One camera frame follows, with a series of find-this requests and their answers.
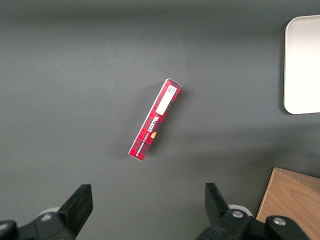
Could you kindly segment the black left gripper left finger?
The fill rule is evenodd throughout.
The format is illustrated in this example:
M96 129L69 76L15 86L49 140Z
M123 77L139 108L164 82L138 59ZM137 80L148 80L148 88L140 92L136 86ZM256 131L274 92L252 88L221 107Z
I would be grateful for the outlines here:
M92 186L82 184L57 210L40 214L24 226L0 222L2 240L75 240L93 211Z

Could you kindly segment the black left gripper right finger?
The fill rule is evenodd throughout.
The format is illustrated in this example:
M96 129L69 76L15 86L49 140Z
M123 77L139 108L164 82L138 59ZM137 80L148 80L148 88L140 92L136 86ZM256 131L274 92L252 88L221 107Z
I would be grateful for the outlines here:
M239 208L231 209L215 183L205 184L205 210L210 226L198 240L308 240L292 219L271 215L260 222Z

